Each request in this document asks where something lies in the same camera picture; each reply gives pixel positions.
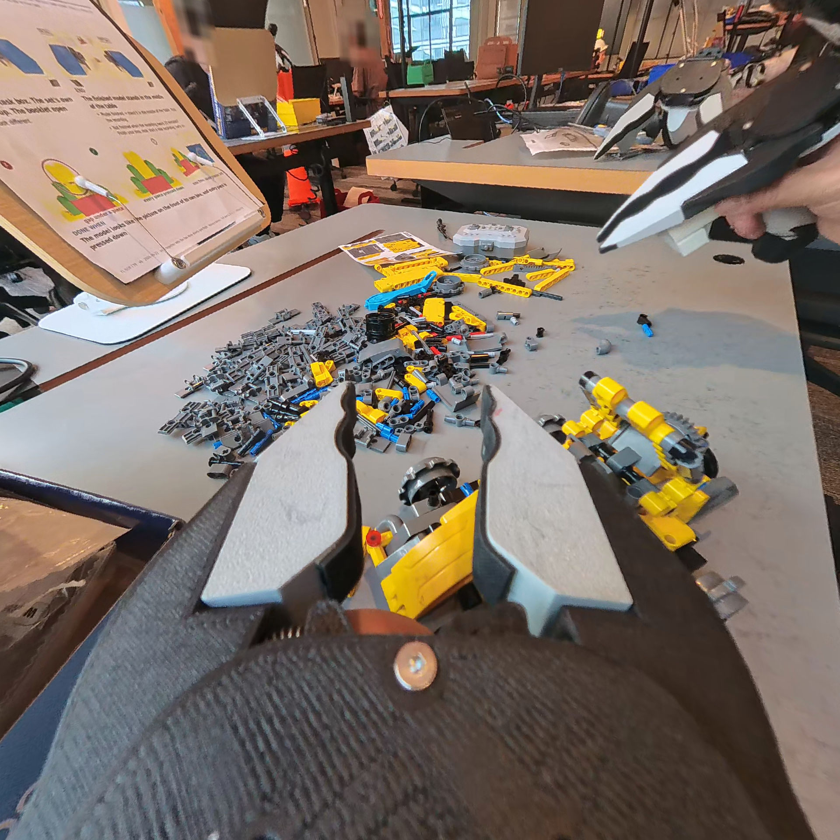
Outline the yellow sticker sheet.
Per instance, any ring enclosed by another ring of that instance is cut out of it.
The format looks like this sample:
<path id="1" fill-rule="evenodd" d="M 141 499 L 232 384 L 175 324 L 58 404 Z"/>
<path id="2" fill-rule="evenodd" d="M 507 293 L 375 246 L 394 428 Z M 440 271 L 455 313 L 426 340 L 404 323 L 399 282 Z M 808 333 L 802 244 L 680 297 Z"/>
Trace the yellow sticker sheet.
<path id="1" fill-rule="evenodd" d="M 449 259 L 455 256 L 451 251 L 430 245 L 423 239 L 406 232 L 380 234 L 342 245 L 340 249 L 357 264 L 370 268 L 390 266 L 418 259 Z"/>

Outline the black computer monitor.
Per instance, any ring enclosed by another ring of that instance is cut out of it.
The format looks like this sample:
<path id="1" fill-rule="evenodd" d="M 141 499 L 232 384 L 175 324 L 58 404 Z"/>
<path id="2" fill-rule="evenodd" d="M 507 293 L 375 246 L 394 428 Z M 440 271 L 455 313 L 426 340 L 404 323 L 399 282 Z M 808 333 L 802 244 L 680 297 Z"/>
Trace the black computer monitor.
<path id="1" fill-rule="evenodd" d="M 604 1 L 523 1 L 518 74 L 544 76 L 589 70 Z"/>

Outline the grey motor hub block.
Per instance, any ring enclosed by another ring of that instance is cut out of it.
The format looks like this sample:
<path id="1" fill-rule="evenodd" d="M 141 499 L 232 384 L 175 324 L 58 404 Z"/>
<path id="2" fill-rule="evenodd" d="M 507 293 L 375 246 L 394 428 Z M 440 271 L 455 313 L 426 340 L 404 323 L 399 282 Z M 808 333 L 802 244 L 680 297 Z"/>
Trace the grey motor hub block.
<path id="1" fill-rule="evenodd" d="M 467 224 L 458 228 L 451 240 L 462 255 L 512 259 L 527 253 L 529 237 L 529 230 L 521 225 Z"/>

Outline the yellow toy construction vehicle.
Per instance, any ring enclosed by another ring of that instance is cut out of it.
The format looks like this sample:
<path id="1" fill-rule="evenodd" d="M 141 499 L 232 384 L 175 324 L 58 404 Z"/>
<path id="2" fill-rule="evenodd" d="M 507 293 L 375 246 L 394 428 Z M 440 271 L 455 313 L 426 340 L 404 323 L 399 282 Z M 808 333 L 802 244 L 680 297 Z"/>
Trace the yellow toy construction vehicle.
<path id="1" fill-rule="evenodd" d="M 719 475 L 708 431 L 687 417 L 635 401 L 610 377 L 580 378 L 590 406 L 577 421 L 543 414 L 538 424 L 577 459 L 591 455 L 620 481 L 619 497 L 691 572 L 705 561 L 694 551 L 692 522 L 721 508 L 739 489 Z M 363 527 L 388 609 L 418 619 L 472 582 L 479 481 L 463 483 L 456 462 L 430 456 L 402 478 L 404 517 Z"/>

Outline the person's right hand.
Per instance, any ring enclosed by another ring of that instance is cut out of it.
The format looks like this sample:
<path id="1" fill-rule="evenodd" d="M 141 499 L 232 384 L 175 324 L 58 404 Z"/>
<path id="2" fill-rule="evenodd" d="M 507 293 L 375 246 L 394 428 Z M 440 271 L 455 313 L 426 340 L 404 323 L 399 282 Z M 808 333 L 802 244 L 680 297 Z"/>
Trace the person's right hand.
<path id="1" fill-rule="evenodd" d="M 839 139 L 815 154 L 815 159 L 766 188 L 719 203 L 717 213 L 736 234 L 757 239 L 765 233 L 764 216 L 776 209 L 804 207 L 816 218 L 819 235 L 839 244 Z"/>

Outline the blue cardboard kit box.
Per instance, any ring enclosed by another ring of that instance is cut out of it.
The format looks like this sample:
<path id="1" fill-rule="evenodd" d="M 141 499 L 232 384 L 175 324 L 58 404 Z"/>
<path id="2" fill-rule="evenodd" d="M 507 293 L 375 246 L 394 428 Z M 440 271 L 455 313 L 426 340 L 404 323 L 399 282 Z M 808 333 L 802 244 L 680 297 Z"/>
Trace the blue cardboard kit box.
<path id="1" fill-rule="evenodd" d="M 84 595 L 54 625 L 24 668 L 15 673 L 2 671 L 1 654 L 1 794 L 2 814 L 7 814 L 40 775 L 100 624 L 144 566 L 182 526 L 182 520 L 5 469 L 1 500 L 3 497 L 33 501 L 129 529 L 117 539 L 114 551 Z"/>

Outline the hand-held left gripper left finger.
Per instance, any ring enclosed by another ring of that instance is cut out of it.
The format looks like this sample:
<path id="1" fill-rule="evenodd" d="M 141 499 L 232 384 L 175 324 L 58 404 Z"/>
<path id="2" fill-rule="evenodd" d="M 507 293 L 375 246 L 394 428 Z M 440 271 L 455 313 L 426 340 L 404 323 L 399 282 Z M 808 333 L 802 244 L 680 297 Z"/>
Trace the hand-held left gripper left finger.
<path id="1" fill-rule="evenodd" d="M 364 571 L 351 383 L 327 394 L 257 459 L 201 593 L 209 608 L 268 607 L 304 622 L 342 603 Z"/>

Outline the white paper sheet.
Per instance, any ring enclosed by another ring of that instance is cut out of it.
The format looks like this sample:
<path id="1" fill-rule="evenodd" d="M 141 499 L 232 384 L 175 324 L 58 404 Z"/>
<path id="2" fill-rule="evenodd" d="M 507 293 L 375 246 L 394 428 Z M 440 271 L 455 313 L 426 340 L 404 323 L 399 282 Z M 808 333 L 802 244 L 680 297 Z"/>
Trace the white paper sheet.
<path id="1" fill-rule="evenodd" d="M 588 154 L 594 156 L 605 137 L 586 127 L 572 124 L 557 129 L 521 133 L 531 155 Z"/>

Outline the black white gripper device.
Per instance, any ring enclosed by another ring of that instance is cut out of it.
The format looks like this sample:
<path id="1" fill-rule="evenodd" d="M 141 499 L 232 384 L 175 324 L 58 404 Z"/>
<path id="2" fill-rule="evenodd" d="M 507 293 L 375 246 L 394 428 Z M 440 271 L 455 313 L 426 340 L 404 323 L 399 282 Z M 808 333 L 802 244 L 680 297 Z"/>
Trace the black white gripper device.
<path id="1" fill-rule="evenodd" d="M 728 60 L 718 49 L 685 58 L 651 81 L 628 104 L 594 154 L 598 161 L 613 147 L 626 153 L 654 120 L 653 138 L 674 150 L 728 107 L 732 94 Z"/>

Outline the hanging newspaper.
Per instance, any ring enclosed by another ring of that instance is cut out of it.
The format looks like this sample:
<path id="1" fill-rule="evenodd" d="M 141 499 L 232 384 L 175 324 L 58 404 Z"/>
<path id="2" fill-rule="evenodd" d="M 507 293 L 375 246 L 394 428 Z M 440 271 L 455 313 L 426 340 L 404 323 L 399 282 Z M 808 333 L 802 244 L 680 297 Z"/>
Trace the hanging newspaper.
<path id="1" fill-rule="evenodd" d="M 409 142 L 408 130 L 390 104 L 370 116 L 370 126 L 363 133 L 370 154 L 402 149 Z"/>

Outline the dark wooden table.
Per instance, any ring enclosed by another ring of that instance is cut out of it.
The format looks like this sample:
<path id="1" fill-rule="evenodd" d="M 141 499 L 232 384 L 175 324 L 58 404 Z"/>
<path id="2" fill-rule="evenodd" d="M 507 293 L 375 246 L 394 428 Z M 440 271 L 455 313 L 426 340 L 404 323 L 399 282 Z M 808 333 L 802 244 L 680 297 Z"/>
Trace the dark wooden table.
<path id="1" fill-rule="evenodd" d="M 336 137 L 363 132 L 370 126 L 371 121 L 367 119 L 330 125 L 314 124 L 285 133 L 252 135 L 233 140 L 225 140 L 214 134 L 212 140 L 223 143 L 230 153 L 237 157 L 260 151 L 277 151 L 286 147 L 297 149 L 291 156 L 280 155 L 284 170 L 288 172 L 302 166 L 311 168 L 323 200 L 324 215 L 332 216 L 339 212 L 332 177 L 332 161 L 338 158 L 338 153 L 331 149 L 330 143 Z"/>

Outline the clear acrylic sign holder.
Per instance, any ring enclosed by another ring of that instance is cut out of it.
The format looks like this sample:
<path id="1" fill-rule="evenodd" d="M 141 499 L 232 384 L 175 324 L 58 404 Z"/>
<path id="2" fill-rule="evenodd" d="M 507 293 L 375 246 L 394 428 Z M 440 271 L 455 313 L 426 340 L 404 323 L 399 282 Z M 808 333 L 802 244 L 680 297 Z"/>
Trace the clear acrylic sign holder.
<path id="1" fill-rule="evenodd" d="M 236 106 L 248 121 L 251 133 L 265 140 L 288 134 L 286 124 L 280 119 L 276 104 L 262 96 L 237 98 Z"/>

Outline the pile of building pieces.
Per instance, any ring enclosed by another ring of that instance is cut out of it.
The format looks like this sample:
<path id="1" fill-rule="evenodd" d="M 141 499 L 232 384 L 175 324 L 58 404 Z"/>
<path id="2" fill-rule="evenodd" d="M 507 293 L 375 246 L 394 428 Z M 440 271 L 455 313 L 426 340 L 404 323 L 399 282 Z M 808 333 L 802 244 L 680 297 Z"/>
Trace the pile of building pieces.
<path id="1" fill-rule="evenodd" d="M 330 310 L 316 301 L 303 322 L 295 322 L 298 309 L 276 312 L 265 327 L 215 349 L 157 433 L 208 447 L 207 474 L 223 480 L 351 383 L 356 445 L 405 453 L 415 436 L 433 432 L 438 407 L 457 414 L 475 403 L 479 371 L 508 371 L 507 335 L 450 299 L 428 292 L 381 309 L 395 312 L 397 330 L 374 344 L 364 333 L 368 311 L 357 304 Z"/>

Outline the printed instruction sheet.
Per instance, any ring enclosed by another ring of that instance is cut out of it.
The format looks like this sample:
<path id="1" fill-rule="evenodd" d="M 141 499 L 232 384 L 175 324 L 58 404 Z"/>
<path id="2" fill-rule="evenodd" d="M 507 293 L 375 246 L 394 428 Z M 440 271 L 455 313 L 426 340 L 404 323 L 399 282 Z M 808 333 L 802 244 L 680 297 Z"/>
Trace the printed instruction sheet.
<path id="1" fill-rule="evenodd" d="M 93 2 L 2 2 L 2 183 L 129 285 L 262 221 L 173 91 Z"/>

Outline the clear plastic bag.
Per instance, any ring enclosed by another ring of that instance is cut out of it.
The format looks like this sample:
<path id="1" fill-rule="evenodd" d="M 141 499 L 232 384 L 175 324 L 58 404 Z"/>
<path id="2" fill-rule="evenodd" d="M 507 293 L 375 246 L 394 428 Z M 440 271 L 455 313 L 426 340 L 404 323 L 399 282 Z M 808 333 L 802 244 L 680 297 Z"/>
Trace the clear plastic bag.
<path id="1" fill-rule="evenodd" d="M 128 531 L 30 500 L 2 498 L 2 671 L 26 666 Z"/>

